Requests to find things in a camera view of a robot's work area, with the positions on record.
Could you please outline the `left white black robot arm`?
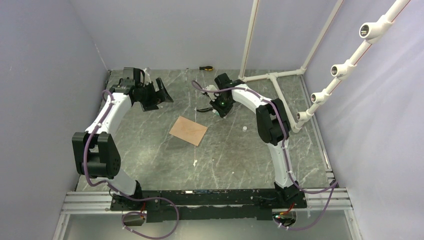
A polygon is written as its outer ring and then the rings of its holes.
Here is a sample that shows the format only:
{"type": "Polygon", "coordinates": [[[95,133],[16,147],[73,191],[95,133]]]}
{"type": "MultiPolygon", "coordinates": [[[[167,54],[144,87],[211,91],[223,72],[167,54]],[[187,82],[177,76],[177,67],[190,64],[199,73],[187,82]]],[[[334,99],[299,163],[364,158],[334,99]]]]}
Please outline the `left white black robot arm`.
{"type": "Polygon", "coordinates": [[[105,184],[124,197],[131,210],[144,203],[140,183],[121,167],[121,156],[114,136],[126,113],[135,103],[144,112],[158,110],[161,103],[172,103],[163,80],[152,80],[150,69],[125,67],[118,83],[102,91],[104,106],[86,130],[75,132],[72,147],[76,170],[91,187],[105,184]]]}

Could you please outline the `brown paper envelope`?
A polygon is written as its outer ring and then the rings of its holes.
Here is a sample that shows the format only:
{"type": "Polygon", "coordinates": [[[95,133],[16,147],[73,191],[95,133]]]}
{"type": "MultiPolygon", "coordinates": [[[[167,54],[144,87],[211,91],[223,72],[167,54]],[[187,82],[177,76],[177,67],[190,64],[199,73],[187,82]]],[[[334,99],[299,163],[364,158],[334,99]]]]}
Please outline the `brown paper envelope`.
{"type": "Polygon", "coordinates": [[[198,146],[207,130],[208,127],[179,116],[170,129],[169,134],[194,146],[198,146]]]}

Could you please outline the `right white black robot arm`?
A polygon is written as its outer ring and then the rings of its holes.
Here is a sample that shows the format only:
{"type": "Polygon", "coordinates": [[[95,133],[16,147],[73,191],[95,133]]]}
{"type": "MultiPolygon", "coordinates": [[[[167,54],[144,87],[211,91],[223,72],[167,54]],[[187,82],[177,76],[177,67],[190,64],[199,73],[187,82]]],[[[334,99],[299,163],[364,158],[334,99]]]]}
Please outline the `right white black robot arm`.
{"type": "Polygon", "coordinates": [[[291,204],[298,208],[306,207],[305,194],[296,185],[296,177],[291,170],[288,153],[288,138],[291,130],[283,102],[262,96],[241,80],[232,81],[226,73],[215,79],[215,84],[206,87],[210,105],[221,118],[240,103],[255,114],[257,132],[267,145],[274,168],[274,187],[276,203],[287,208],[291,204]]]}

